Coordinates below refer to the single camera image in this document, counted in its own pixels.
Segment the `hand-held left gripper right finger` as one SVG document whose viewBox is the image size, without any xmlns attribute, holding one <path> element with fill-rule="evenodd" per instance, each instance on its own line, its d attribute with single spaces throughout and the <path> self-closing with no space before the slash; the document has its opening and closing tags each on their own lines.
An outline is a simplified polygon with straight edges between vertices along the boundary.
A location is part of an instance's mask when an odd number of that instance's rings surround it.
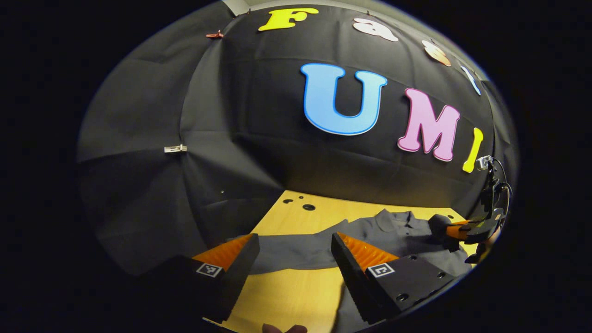
<svg viewBox="0 0 592 333">
<path fill-rule="evenodd" d="M 331 252 L 368 324 L 410 311 L 456 278 L 417 255 L 398 257 L 341 232 L 332 234 Z"/>
</svg>

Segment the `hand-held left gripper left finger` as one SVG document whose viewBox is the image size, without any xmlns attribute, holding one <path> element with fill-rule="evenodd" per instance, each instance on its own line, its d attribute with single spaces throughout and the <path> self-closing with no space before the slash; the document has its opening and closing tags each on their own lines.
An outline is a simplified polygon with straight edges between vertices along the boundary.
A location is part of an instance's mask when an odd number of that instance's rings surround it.
<svg viewBox="0 0 592 333">
<path fill-rule="evenodd" d="M 170 314 L 228 320 L 259 254 L 256 233 L 238 236 L 194 257 L 177 255 L 139 277 Z"/>
</svg>

